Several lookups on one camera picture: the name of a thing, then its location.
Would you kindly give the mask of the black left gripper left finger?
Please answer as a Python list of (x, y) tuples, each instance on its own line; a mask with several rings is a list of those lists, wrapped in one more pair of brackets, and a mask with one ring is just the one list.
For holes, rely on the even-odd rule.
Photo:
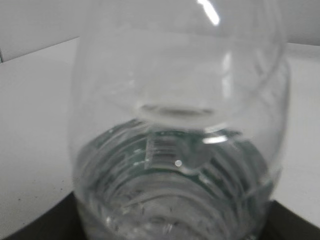
[(7, 237), (8, 240), (86, 240), (71, 192), (39, 218)]

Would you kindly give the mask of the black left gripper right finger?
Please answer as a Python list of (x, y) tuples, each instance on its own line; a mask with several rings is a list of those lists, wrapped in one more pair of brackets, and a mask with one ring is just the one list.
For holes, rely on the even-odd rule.
[(274, 201), (259, 238), (261, 240), (320, 240), (320, 228)]

